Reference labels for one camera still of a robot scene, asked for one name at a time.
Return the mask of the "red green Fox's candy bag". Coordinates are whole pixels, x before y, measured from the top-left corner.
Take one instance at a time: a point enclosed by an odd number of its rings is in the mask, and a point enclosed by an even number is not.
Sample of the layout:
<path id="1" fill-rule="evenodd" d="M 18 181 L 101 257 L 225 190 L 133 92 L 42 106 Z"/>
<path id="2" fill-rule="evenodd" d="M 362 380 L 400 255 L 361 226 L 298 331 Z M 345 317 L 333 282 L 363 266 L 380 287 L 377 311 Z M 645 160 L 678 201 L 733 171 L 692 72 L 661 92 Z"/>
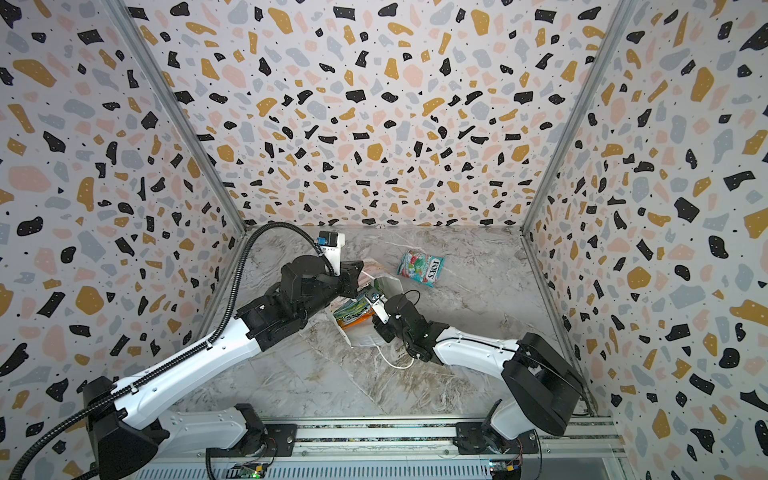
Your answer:
<path id="1" fill-rule="evenodd" d="M 400 262 L 397 274 L 433 287 L 444 265 L 444 258 L 424 253 L 420 250 L 407 251 Z"/>

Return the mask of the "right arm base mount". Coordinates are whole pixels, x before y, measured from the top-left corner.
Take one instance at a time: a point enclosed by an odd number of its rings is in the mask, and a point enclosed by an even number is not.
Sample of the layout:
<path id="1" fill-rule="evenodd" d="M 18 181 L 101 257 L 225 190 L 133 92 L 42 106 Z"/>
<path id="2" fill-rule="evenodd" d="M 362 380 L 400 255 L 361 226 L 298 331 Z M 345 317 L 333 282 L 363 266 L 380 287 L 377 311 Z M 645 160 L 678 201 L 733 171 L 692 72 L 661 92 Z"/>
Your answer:
<path id="1" fill-rule="evenodd" d="M 504 438 L 486 422 L 459 422 L 455 425 L 453 445 L 461 455 L 518 455 L 539 452 L 533 431 L 524 432 L 513 440 Z"/>

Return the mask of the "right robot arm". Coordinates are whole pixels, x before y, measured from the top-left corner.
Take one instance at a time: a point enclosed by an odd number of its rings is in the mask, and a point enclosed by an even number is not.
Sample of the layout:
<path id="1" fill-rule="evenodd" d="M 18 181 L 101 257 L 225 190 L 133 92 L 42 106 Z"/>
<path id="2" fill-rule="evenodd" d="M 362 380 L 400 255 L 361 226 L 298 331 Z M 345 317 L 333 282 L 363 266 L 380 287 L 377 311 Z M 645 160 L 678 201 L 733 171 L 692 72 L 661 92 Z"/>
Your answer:
<path id="1" fill-rule="evenodd" d="M 476 429 L 477 440 L 470 433 L 459 434 L 456 446 L 461 453 L 504 454 L 532 431 L 565 434 L 583 399 L 583 378 L 540 335 L 501 340 L 465 333 L 427 320 L 404 293 L 391 298 L 376 294 L 369 304 L 376 332 L 387 343 L 401 340 L 413 359 L 468 368 L 508 388 L 511 397 L 494 403 Z"/>

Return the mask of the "yellow green Fox's candy bag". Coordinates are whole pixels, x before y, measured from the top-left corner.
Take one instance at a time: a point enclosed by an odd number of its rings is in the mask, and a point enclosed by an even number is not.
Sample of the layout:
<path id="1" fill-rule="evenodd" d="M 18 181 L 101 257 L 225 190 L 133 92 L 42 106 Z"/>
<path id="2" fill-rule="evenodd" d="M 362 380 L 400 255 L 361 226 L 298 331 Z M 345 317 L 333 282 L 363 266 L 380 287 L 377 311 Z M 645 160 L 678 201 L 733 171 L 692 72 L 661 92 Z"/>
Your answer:
<path id="1" fill-rule="evenodd" d="M 372 315 L 374 314 L 373 310 L 370 308 L 370 305 L 367 303 L 364 297 L 361 297 L 359 299 L 350 299 L 349 301 L 345 302 L 342 306 L 337 308 L 332 312 L 332 315 L 335 319 L 340 318 L 357 318 L 359 316 L 365 315 L 368 312 L 370 312 Z"/>

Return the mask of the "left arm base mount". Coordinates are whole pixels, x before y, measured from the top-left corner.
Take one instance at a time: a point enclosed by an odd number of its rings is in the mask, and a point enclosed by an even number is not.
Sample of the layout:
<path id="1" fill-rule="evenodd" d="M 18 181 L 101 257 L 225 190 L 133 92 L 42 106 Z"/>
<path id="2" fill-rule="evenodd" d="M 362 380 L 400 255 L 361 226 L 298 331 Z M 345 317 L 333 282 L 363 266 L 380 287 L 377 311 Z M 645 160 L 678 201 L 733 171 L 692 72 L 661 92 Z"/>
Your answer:
<path id="1" fill-rule="evenodd" d="M 249 428 L 244 437 L 228 449 L 211 448 L 212 458 L 259 458 L 290 457 L 293 454 L 298 425 L 292 423 L 268 423 L 263 428 Z"/>

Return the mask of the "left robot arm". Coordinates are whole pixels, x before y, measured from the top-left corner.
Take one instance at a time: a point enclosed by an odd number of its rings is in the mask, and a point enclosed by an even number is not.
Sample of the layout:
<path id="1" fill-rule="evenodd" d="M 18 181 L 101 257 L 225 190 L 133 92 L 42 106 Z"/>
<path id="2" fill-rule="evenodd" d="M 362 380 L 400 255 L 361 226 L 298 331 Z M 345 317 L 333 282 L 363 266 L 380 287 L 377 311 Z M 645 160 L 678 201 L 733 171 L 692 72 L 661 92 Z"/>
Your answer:
<path id="1" fill-rule="evenodd" d="M 355 298 L 363 268 L 361 260 L 342 261 L 328 272 L 320 257 L 300 256 L 282 267 L 279 282 L 230 316 L 217 340 L 202 339 L 151 372 L 88 384 L 84 399 L 94 410 L 86 427 L 98 476 L 122 479 L 160 456 L 198 450 L 272 454 L 276 443 L 249 404 L 193 413 L 172 407 L 218 374 L 297 333 L 334 300 Z"/>

